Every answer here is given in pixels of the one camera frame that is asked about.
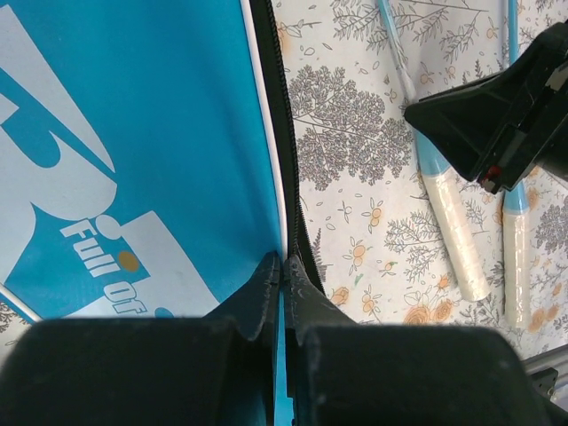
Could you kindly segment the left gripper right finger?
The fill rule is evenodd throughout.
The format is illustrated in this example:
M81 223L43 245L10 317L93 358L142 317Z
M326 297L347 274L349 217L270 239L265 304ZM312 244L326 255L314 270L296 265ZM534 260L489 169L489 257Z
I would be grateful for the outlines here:
M564 425L509 343L486 327L361 325L283 267L297 425Z

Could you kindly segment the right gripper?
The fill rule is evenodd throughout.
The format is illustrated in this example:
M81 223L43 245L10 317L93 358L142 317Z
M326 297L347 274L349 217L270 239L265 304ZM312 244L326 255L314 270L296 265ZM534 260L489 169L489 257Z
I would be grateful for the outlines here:
M467 180L510 190L539 166L567 182L567 24L541 32L508 69L420 99L405 120Z

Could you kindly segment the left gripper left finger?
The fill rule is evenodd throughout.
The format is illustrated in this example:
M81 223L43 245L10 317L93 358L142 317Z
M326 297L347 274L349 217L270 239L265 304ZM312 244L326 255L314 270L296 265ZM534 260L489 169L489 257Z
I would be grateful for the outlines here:
M4 425L271 425L280 258L202 318L51 319L1 370Z

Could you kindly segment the blue racket cover bag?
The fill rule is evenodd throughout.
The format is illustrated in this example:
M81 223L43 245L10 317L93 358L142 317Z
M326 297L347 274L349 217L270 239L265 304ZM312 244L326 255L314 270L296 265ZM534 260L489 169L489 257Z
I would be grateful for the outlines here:
M269 253L271 425L297 425L285 262L324 292L271 2L2 2L1 297L29 328L202 318Z

